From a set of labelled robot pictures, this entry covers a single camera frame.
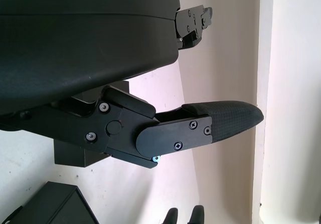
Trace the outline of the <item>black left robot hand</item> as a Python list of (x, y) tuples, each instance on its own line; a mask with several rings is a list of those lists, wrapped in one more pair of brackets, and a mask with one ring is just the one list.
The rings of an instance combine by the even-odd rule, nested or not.
[(82, 151), (145, 168), (263, 121), (242, 101), (157, 113), (112, 86), (173, 64), (211, 24), (212, 8), (180, 0), (1, 0), (1, 129), (54, 140), (55, 163)]

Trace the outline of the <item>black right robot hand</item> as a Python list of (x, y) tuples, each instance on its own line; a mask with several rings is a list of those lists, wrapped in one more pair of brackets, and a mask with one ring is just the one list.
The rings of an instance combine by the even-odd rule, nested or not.
[[(178, 209), (171, 208), (167, 212), (163, 224), (177, 224), (178, 223)], [(205, 211), (202, 205), (196, 205), (193, 208), (190, 220), (187, 224), (204, 224), (205, 223)]]

